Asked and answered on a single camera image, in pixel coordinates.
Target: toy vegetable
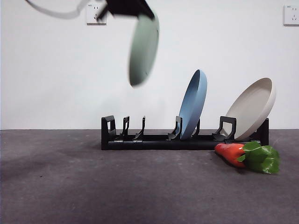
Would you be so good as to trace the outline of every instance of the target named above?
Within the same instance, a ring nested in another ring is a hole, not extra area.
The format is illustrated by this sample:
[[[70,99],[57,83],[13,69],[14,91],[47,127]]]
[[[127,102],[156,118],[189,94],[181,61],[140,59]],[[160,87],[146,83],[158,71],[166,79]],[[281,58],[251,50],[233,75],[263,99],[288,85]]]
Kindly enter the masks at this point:
[[[244,144],[224,144],[215,146],[215,152],[229,163],[239,168],[249,168],[261,173],[279,171],[279,154],[271,146],[261,146],[256,141]]]

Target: cable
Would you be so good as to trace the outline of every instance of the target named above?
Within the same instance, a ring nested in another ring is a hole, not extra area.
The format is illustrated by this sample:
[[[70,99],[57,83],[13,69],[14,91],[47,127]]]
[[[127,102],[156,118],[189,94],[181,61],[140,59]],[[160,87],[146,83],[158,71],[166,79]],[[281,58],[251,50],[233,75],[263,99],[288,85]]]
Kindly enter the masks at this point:
[[[30,0],[25,0],[31,7],[33,7],[35,10],[37,10],[40,13],[59,18],[64,20],[74,19],[80,15],[81,10],[86,6],[86,4],[90,0],[81,0],[80,3],[77,5],[76,10],[68,12],[68,13],[61,13],[61,12],[55,12],[48,10],[46,8],[40,7],[34,3],[32,3]]]

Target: dish rack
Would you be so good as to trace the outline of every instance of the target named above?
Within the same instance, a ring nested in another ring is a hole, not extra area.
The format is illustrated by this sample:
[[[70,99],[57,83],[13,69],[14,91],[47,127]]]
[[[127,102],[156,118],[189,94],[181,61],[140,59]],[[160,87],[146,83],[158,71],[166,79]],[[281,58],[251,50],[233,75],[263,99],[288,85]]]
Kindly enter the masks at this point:
[[[128,134],[130,117],[124,117],[122,132],[117,135],[115,129],[114,116],[102,118],[102,150],[214,150],[219,143],[247,143],[257,141],[262,146],[269,144],[269,119],[267,118],[263,124],[250,137],[243,141],[235,140],[235,132],[237,120],[236,118],[220,117],[220,125],[215,133],[208,135],[200,134],[200,120],[196,126],[196,130],[191,138],[181,140],[180,135],[183,127],[183,119],[176,117],[175,128],[171,133],[167,134],[144,134],[145,116],[142,119],[142,130],[138,133]],[[232,125],[231,133],[224,136],[221,133],[223,123]]]

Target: white plate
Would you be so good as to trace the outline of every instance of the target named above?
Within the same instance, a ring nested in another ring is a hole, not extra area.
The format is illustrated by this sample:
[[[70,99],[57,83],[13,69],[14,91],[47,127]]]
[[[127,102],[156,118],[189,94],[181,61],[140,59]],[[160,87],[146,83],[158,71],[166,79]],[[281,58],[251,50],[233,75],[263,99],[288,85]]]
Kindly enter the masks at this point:
[[[237,119],[236,140],[244,140],[255,132],[268,117],[276,98],[274,85],[262,78],[248,87],[227,112],[227,117]],[[228,135],[231,125],[224,123],[221,134]]]

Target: power outlet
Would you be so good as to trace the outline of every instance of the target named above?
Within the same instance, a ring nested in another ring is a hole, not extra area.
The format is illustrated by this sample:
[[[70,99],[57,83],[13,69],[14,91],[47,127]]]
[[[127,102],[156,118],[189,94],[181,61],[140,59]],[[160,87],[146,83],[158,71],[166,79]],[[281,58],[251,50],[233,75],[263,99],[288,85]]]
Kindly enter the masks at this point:
[[[285,25],[299,25],[299,5],[285,6]]]
[[[106,15],[101,21],[96,21],[96,16],[100,14],[103,6],[101,4],[88,4],[86,6],[86,24],[87,25],[106,25]]]

